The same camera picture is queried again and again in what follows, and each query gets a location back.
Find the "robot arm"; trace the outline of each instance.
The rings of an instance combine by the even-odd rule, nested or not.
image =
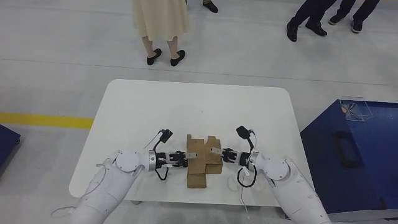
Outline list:
[[[222,156],[225,162],[239,164],[245,170],[262,174],[269,183],[272,193],[279,202],[286,215],[296,224],[327,224],[331,223],[323,205],[300,170],[289,157],[266,157],[254,152],[249,140],[250,133],[240,130],[239,134],[250,143],[250,152],[236,152],[232,149],[211,148],[213,153]],[[172,135],[169,130],[166,139],[160,138],[159,142],[166,142]],[[72,212],[71,224],[102,224],[106,218],[116,209],[129,192],[139,174],[156,171],[168,164],[169,166],[187,166],[187,159],[195,158],[196,154],[184,152],[156,153],[155,149],[139,154],[137,152],[116,151],[106,159],[102,168],[90,182],[86,193],[81,197]]]
[[[123,201],[142,170],[149,171],[149,153],[131,159],[127,156],[116,151],[105,160],[72,212],[71,224],[102,224]]]
[[[99,172],[88,185],[85,194],[79,200],[76,209],[72,211],[71,224],[102,224],[116,209],[129,192],[139,174],[152,172],[163,167],[187,167],[187,159],[196,158],[196,153],[176,151],[172,153],[156,152],[160,142],[166,142],[173,133],[161,130],[163,133],[153,150],[139,154],[131,151],[116,151],[102,164]]]
[[[253,151],[250,133],[244,127],[237,129],[238,134],[249,141],[250,153],[237,152],[232,149],[211,148],[212,153],[219,154],[225,162],[242,166],[241,170],[251,170],[255,175],[262,174],[271,187],[272,193],[285,214],[296,224],[327,224],[331,223],[319,196],[305,179],[293,160],[287,156],[271,157]]]

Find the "white table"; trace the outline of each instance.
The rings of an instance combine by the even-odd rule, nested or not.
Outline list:
[[[174,135],[166,144],[159,144],[158,151],[186,151],[187,134],[205,140],[216,136],[222,147],[248,151],[249,144],[235,131],[240,125],[256,132],[257,151],[290,156],[312,184],[290,97],[284,89],[114,80],[106,89],[69,191],[74,197],[82,196],[98,171],[96,164],[117,149],[143,152],[162,128]],[[126,200],[240,205],[238,169],[224,163],[221,175],[206,175],[206,189],[188,189],[187,170],[183,168],[170,169],[166,183],[154,172],[142,173]],[[279,206],[262,177],[252,188],[244,189],[243,199],[246,205]]]

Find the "floor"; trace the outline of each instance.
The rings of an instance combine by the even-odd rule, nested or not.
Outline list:
[[[132,28],[130,0],[0,0],[0,111],[94,118],[106,85],[116,78],[285,88],[300,129],[341,96],[398,101],[398,7],[383,1],[359,35],[349,18],[323,21],[329,36],[285,24],[304,0],[188,0],[187,58],[152,67]],[[12,126],[22,134],[0,177],[2,223],[68,223],[51,212],[74,205],[68,193],[87,130]],[[123,202],[107,223],[289,223],[273,208]]]

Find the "blue container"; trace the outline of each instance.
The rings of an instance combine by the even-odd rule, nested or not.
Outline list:
[[[347,120],[337,100],[301,132],[327,213],[398,209],[398,104],[367,103],[366,121]]]
[[[21,135],[18,133],[0,125],[0,167],[7,160],[14,147],[19,144],[20,137]]]

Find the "black shoe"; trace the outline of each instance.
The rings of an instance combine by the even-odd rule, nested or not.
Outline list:
[[[161,49],[155,49],[154,52],[156,53],[156,55],[154,57],[148,58],[147,57],[147,64],[149,66],[151,66],[152,64],[154,64],[155,60],[157,57],[160,57],[160,55],[162,55],[162,50]]]
[[[298,26],[292,26],[291,23],[287,23],[286,26],[286,34],[287,37],[292,41],[292,42],[296,42],[297,41],[297,31],[299,30]]]
[[[207,9],[209,9],[212,13],[217,13],[218,12],[218,8],[217,6],[215,6],[213,4],[213,2],[207,2],[207,3],[203,3],[203,6],[205,6]]]
[[[335,25],[338,24],[343,18],[344,18],[343,16],[341,16],[341,15],[339,15],[339,14],[336,14],[336,15],[334,15],[333,17],[331,17],[331,18],[329,19],[329,24],[332,25],[332,26],[335,26]]]
[[[362,30],[362,24],[363,21],[362,20],[353,20],[351,22],[351,31],[354,32],[355,34],[358,34],[361,32]]]
[[[316,35],[320,35],[321,37],[328,35],[328,33],[324,29],[322,29],[321,22],[307,22],[305,26],[308,29],[312,30]]]
[[[170,60],[170,64],[171,64],[171,66],[173,66],[173,67],[177,66],[178,63],[181,62],[182,59],[184,59],[184,57],[185,57],[185,51],[184,51],[184,50],[180,50],[180,51],[177,52],[177,54],[180,56],[179,58],[177,58],[177,59],[171,59],[171,60]]]

